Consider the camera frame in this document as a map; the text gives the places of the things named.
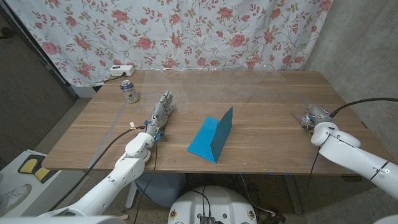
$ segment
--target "beverage can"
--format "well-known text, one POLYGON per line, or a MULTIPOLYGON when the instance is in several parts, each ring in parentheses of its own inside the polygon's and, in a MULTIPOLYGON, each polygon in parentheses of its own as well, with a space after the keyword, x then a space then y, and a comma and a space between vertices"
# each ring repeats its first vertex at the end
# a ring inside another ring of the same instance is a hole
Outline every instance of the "beverage can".
POLYGON ((138 101, 139 96, 136 92, 136 89, 134 88, 134 85, 130 80, 122 81, 120 83, 120 89, 122 89, 124 97, 126 97, 128 103, 135 103, 138 101))

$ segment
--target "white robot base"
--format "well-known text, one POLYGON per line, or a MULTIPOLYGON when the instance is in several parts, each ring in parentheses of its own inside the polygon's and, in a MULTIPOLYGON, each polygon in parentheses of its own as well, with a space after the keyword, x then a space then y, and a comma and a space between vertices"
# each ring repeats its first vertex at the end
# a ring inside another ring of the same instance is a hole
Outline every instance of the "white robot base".
POLYGON ((251 204, 235 191, 212 185, 193 190, 174 202, 170 209, 168 224, 257 223, 256 214, 251 204))

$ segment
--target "robotic hand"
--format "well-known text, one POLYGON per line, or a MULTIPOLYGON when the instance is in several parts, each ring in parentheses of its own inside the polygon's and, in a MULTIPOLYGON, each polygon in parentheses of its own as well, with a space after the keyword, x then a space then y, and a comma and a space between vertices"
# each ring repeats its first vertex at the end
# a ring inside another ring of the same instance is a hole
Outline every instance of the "robotic hand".
POLYGON ((330 161, 355 171, 398 199, 398 166, 359 147, 354 136, 340 131, 329 112, 310 105, 301 125, 313 129, 311 143, 320 146, 319 153, 330 161))
POLYGON ((150 158, 147 148, 152 147, 163 135, 164 125, 175 107, 172 98, 173 94, 168 91, 160 98, 145 132, 139 133, 127 144, 125 153, 107 177, 73 205, 47 212, 39 217, 101 215, 119 192, 144 172, 145 162, 150 158))

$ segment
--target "floral curtain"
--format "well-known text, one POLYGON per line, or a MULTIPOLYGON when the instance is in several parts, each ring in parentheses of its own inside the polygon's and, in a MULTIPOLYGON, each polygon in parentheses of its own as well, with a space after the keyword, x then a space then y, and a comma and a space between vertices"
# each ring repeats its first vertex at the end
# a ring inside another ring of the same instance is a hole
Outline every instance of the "floral curtain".
POLYGON ((331 0, 6 0, 65 79, 136 69, 300 70, 331 0))

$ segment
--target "power strip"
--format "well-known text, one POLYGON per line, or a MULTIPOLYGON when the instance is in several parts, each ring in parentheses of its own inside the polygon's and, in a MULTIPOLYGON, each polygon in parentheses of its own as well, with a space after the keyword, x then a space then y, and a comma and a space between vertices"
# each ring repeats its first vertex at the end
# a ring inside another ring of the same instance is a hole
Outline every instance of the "power strip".
POLYGON ((126 72, 126 76, 132 76, 135 69, 132 65, 113 65, 109 71, 112 76, 121 76, 123 72, 126 72))

